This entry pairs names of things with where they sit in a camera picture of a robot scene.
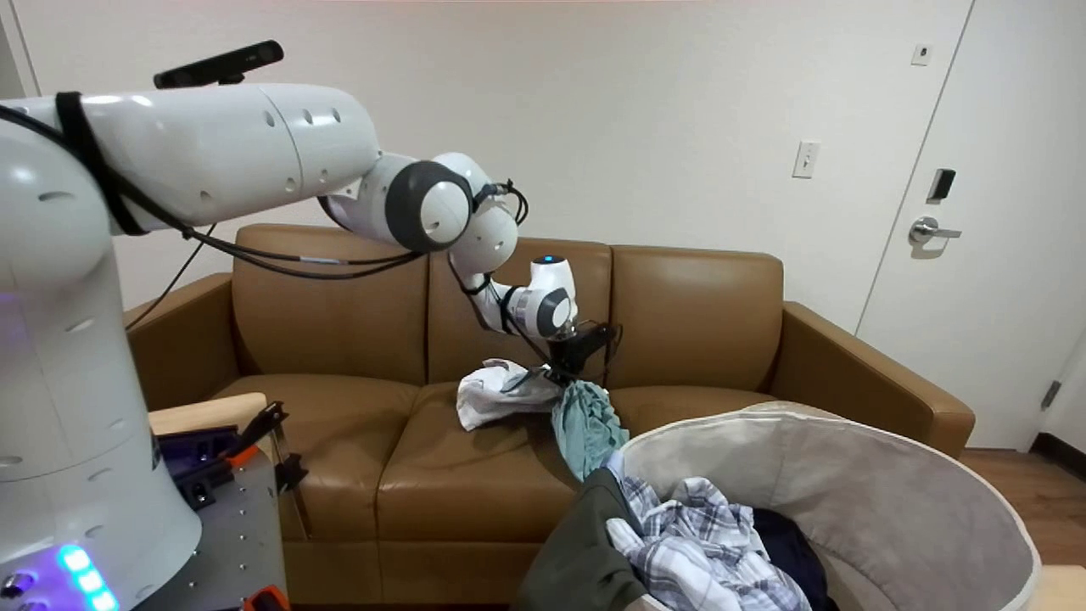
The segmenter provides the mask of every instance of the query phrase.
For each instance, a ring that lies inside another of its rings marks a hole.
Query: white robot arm
[[[384,152],[331,89],[0,102],[0,611],[32,590],[135,609],[200,540],[149,449],[108,235],[200,237],[192,225],[323,198],[360,237],[443,250],[484,327],[566,341],[564,261],[537,261],[523,290],[489,279],[516,249],[505,193],[462,152]]]

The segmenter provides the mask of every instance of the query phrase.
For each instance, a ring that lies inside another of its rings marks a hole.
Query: brown leather couch
[[[242,246],[385,255],[331,229],[243,229]],[[582,377],[631,434],[770,396],[803,402],[943,452],[973,416],[797,301],[770,255],[523,241],[569,258],[582,322],[617,350]],[[287,589],[303,604],[501,604],[573,496],[548,417],[480,430],[455,420],[455,384],[484,357],[537,362],[475,322],[443,258],[355,282],[237,266],[173,292],[132,334],[152,406],[261,392],[285,402],[285,444],[308,466],[282,498]]]

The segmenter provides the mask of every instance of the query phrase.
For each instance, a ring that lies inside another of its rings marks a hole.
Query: clothes
[[[548,412],[548,429],[557,449],[578,480],[585,480],[592,469],[606,466],[606,457],[631,439],[606,392],[591,380],[573,380],[564,392],[564,402]]]
[[[837,611],[837,604],[828,597],[824,567],[792,520],[770,508],[754,508],[754,529],[770,559],[803,589],[815,611]]]
[[[604,523],[635,520],[606,469],[596,469],[578,490],[564,520],[548,529],[524,581],[516,590],[516,611],[613,611],[645,602],[645,589],[627,559],[610,548]]]
[[[545,416],[557,406],[564,387],[542,375],[530,375],[511,360],[484,360],[455,395],[455,416],[463,430],[511,416]]]
[[[606,538],[647,594],[678,611],[807,611],[803,590],[770,565],[754,508],[710,480],[683,480],[670,498],[622,480],[635,523],[606,520]]]

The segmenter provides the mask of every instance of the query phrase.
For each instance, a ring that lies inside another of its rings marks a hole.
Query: couch cushion
[[[703,384],[754,392],[779,343],[783,268],[770,255],[613,249],[622,343],[606,387]]]
[[[573,498],[548,417],[462,430],[455,387],[429,392],[385,463],[378,540],[539,542]]]
[[[505,285],[530,285],[530,261],[539,255],[559,255],[573,268],[578,282],[578,322],[606,322],[610,308],[610,249],[592,241],[548,241],[548,237],[523,237],[516,255],[494,271]],[[462,380],[484,357],[505,357],[516,362],[539,362],[539,357],[520,341],[505,334],[492,334],[479,322],[470,300],[462,296],[459,282],[447,271],[443,258],[429,258],[429,308],[426,308],[429,337],[429,384]],[[585,380],[600,380],[604,352],[591,357],[582,368]]]
[[[338,229],[246,225],[237,246],[278,255],[385,258],[389,249]],[[355,271],[345,266],[292,266],[303,271]],[[233,266],[233,320],[252,375],[355,375],[423,380],[423,271],[411,266],[352,279],[311,282]]]
[[[416,387],[367,380],[278,375],[242,377],[223,395],[261,392],[287,412],[282,452],[299,452],[308,477],[303,480],[303,507],[282,498],[285,540],[355,542],[376,538],[373,496],[378,469],[411,416]]]
[[[728,392],[728,387],[622,387],[610,392],[617,420],[631,430],[652,430],[683,417],[707,417],[718,412],[739,412],[750,403],[777,402],[770,395]]]

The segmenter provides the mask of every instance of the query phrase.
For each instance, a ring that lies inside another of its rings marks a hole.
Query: blue light
[[[81,590],[81,594],[96,594],[96,590],[101,590],[101,589],[104,589],[104,581],[101,581],[97,571],[79,573],[79,590]]]
[[[72,573],[81,573],[90,567],[90,557],[81,549],[81,548],[59,548],[59,565],[72,571]]]
[[[90,597],[96,611],[117,611],[114,597],[108,590],[101,590],[97,597]]]

